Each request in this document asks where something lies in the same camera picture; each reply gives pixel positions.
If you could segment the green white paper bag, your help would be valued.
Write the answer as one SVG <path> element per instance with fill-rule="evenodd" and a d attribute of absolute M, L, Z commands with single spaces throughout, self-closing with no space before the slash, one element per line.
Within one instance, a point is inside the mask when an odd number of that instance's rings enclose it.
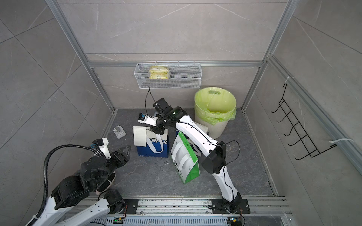
<path fill-rule="evenodd" d="M 171 158 L 184 184 L 200 175 L 199 160 L 182 132 L 177 136 L 171 149 Z"/>

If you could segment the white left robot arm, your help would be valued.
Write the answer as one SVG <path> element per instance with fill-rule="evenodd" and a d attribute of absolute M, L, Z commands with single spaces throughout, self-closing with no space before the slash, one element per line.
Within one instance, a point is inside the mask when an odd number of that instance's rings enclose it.
<path fill-rule="evenodd" d="M 107 190 L 95 204 L 66 220 L 61 220 L 80 201 L 89 197 L 91 192 L 104 185 L 117 168 L 123 167 L 129 161 L 131 151 L 131 146 L 121 147 L 112 152 L 107 159 L 96 145 L 92 147 L 69 145 L 72 148 L 91 151 L 95 156 L 82 163 L 78 172 L 63 179 L 50 192 L 48 181 L 50 158 L 56 151 L 66 147 L 67 145 L 61 145 L 52 149 L 44 160 L 43 199 L 38 213 L 28 222 L 29 226 L 85 226 L 108 214 L 120 214 L 121 217 L 116 222 L 122 223 L 127 214 L 135 213 L 137 205 L 133 200 L 125 200 L 117 190 Z"/>

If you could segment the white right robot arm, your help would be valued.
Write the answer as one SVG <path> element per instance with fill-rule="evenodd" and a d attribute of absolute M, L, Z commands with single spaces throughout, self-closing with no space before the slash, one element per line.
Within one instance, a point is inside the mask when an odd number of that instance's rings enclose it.
<path fill-rule="evenodd" d="M 150 125 L 151 130 L 157 134 L 162 134 L 166 128 L 172 127 L 189 138 L 204 155 L 202 166 L 217 181 L 226 211 L 229 213 L 240 212 L 242 198 L 227 170 L 227 144 L 208 136 L 185 110 L 179 106 L 171 107 L 164 98 L 154 102 L 153 107 L 157 114 L 151 117 L 145 116 L 144 122 Z"/>

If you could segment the receipt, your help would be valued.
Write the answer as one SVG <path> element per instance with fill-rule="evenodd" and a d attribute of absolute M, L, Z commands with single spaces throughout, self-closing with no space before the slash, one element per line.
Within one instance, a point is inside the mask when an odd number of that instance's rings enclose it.
<path fill-rule="evenodd" d="M 133 126 L 134 145 L 138 147 L 147 146 L 147 128 L 141 126 Z"/>

